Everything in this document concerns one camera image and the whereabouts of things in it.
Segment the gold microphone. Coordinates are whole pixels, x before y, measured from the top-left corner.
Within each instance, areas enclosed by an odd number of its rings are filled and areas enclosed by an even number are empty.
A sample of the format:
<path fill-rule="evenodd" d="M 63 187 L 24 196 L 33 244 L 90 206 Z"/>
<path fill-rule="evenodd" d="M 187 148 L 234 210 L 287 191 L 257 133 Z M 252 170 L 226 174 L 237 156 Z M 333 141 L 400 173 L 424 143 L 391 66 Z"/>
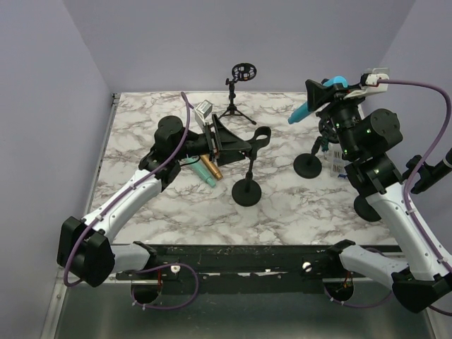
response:
<path fill-rule="evenodd" d="M 222 172 L 220 171 L 219 167 L 212 160 L 210 160 L 207 154 L 201 155 L 200 159 L 217 180 L 221 180 L 223 178 Z"/>

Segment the blue microphone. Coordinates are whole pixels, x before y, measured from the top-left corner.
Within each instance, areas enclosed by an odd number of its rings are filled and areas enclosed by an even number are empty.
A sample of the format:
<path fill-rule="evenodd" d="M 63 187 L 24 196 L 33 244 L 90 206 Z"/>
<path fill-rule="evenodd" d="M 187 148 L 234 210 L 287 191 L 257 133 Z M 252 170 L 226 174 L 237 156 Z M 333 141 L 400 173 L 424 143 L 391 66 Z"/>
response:
<path fill-rule="evenodd" d="M 304 84 L 307 90 L 307 101 L 290 115 L 288 124 L 300 122 L 330 102 L 338 91 L 348 88 L 348 81 L 343 76 L 323 79 L 320 83 L 308 79 Z"/>

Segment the mint green microphone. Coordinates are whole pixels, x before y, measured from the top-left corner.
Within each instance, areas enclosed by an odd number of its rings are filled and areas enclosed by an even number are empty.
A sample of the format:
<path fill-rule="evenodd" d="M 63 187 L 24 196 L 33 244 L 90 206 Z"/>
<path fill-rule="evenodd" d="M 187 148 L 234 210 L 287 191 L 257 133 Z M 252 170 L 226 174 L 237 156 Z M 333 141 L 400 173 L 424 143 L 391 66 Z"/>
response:
<path fill-rule="evenodd" d="M 203 182 L 210 187 L 216 187 L 216 181 L 212 177 L 211 173 L 201 163 L 200 157 L 186 157 L 183 160 L 182 166 L 188 166 Z"/>

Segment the black round-base clip stand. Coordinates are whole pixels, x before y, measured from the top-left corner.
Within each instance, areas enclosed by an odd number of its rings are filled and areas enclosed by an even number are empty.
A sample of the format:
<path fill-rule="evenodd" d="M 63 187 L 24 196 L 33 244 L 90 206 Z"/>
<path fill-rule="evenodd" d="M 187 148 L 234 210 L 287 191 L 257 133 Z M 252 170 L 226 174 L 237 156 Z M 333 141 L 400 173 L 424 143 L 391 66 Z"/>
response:
<path fill-rule="evenodd" d="M 254 180 L 253 166 L 258 151 L 270 143 L 270 138 L 270 127 L 260 126 L 255 130 L 254 136 L 248 140 L 251 145 L 251 150 L 246 153 L 246 157 L 249 158 L 248 170 L 245 178 L 236 182 L 232 187 L 232 198 L 240 206 L 254 206 L 261 199 L 262 191 L 260 185 Z"/>

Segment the black round-base shock-mount stand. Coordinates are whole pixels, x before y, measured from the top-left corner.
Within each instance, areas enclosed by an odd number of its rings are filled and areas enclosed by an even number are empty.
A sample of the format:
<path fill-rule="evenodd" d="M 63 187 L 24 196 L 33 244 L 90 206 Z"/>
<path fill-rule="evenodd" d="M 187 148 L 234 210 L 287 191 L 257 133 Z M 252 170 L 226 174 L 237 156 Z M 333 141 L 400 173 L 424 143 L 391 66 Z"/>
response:
<path fill-rule="evenodd" d="M 338 135 L 331 121 L 321 119 L 319 122 L 319 133 L 319 136 L 323 136 L 328 139 L 329 145 L 339 143 Z M 302 153 L 295 158 L 293 168 L 300 177 L 305 179 L 313 179 L 320 175 L 322 164 L 320 159 L 316 156 L 318 152 L 319 150 L 316 148 L 316 141 L 314 141 L 309 153 Z"/>

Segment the black tripod mic stand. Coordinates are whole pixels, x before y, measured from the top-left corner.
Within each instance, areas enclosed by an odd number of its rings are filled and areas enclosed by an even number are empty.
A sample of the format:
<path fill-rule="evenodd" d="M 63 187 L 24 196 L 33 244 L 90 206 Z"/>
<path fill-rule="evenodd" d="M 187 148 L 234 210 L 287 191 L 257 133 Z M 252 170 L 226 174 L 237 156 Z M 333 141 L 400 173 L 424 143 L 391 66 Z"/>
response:
<path fill-rule="evenodd" d="M 257 125 L 257 123 L 253 119 L 251 119 L 243 112 L 241 112 L 235 104 L 235 98 L 237 96 L 235 91 L 236 84 L 238 82 L 247 82 L 253 80 L 257 75 L 257 68 L 250 63 L 239 63 L 232 67 L 231 74 L 232 77 L 227 78 L 225 81 L 225 85 L 227 85 L 229 89 L 228 96 L 229 104 L 227 106 L 227 109 L 218 117 L 218 119 L 221 119 L 226 116 L 229 117 L 241 116 L 247 119 L 253 125 Z"/>

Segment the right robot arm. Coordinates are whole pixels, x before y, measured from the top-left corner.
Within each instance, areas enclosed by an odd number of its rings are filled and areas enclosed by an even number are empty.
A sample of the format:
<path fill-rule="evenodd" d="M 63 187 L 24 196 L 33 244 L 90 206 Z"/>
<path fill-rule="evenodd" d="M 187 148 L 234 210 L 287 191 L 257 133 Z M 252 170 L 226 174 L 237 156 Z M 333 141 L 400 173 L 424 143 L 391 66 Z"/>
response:
<path fill-rule="evenodd" d="M 307 80 L 304 110 L 315 112 L 332 128 L 351 185 L 386 223 L 405 255 L 404 261 L 397 261 L 342 241 L 326 257 L 326 271 L 335 277 L 352 271 L 371 278 L 390 289 L 407 310 L 419 313 L 451 292 L 451 255 L 412 202 L 412 177 L 403 178 L 386 154 L 403 139 L 397 115 L 387 109 L 364 119 L 359 115 L 367 88 L 389 82 L 377 77 L 349 86 L 334 79 Z"/>

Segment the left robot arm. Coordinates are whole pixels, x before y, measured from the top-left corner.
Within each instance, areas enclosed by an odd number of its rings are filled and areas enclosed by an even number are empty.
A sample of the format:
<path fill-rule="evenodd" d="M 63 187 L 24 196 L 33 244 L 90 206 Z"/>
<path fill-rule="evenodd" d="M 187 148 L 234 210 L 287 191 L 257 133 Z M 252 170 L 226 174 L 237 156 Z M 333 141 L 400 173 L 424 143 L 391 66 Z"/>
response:
<path fill-rule="evenodd" d="M 61 226 L 57 263 L 92 287 L 101 285 L 114 270 L 112 242 L 123 226 L 150 199 L 162 193 L 181 171 L 180 160 L 209 155 L 221 165 L 238 162 L 251 151 L 252 140 L 243 140 L 227 129 L 217 116 L 202 133 L 190 131 L 189 122 L 170 115 L 159 120 L 154 145 L 139 162 L 132 178 L 97 210 Z"/>

